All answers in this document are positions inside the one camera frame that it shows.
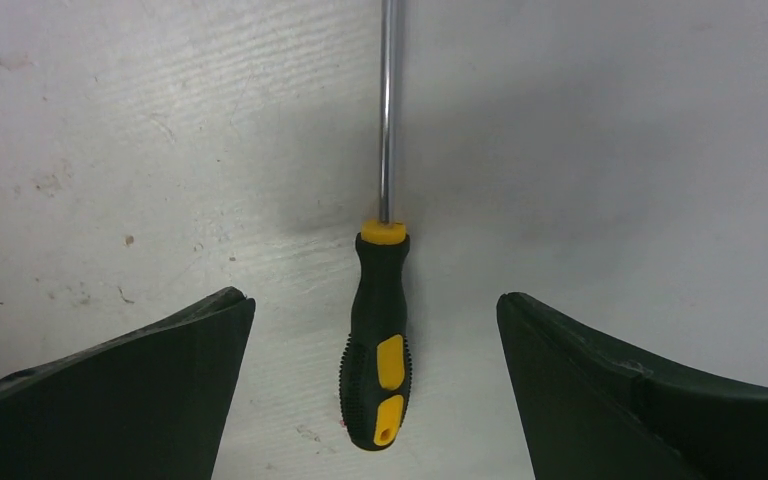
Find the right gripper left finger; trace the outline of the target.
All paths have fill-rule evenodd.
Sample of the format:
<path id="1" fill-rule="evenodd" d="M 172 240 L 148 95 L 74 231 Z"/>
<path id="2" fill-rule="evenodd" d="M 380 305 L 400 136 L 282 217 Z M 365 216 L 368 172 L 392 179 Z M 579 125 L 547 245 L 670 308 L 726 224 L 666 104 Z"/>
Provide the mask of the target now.
<path id="1" fill-rule="evenodd" d="M 0 479 L 208 479 L 255 301 L 227 287 L 0 379 Z"/>

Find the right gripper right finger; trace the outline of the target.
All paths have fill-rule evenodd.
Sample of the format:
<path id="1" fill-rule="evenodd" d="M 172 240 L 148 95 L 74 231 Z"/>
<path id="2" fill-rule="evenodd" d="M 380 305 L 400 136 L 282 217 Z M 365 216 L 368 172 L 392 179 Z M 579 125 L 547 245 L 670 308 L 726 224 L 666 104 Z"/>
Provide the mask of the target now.
<path id="1" fill-rule="evenodd" d="M 538 479 L 768 479 L 768 387 L 707 373 L 519 292 L 496 306 Z"/>

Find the black yellow handled screwdriver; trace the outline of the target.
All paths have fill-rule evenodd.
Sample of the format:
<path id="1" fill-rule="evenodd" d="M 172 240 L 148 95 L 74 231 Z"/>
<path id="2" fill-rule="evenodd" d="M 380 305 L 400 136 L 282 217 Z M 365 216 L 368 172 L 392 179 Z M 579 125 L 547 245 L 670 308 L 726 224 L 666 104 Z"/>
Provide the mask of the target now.
<path id="1" fill-rule="evenodd" d="M 339 371 L 343 424 L 356 447 L 372 452 L 397 438 L 412 381 L 403 286 L 410 237 L 394 216 L 401 10 L 399 1 L 381 4 L 377 214 L 355 239 L 360 279 Z"/>

